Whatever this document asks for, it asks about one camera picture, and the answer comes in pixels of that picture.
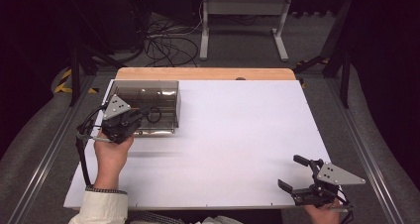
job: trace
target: white table surface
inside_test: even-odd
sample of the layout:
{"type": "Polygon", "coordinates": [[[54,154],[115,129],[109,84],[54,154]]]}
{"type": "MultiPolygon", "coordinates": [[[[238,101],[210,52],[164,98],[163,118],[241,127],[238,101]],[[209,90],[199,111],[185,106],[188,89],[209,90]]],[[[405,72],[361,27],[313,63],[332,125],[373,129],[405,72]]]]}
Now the white table surface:
{"type": "MultiPolygon", "coordinates": [[[[313,183],[293,156],[330,160],[298,81],[181,80],[179,89],[176,133],[136,138],[129,151],[120,189],[131,209],[290,207],[277,179],[294,188],[313,183]]],[[[93,181],[93,141],[86,159],[93,181]]],[[[79,166],[64,207],[80,207],[84,188],[79,166]]]]}

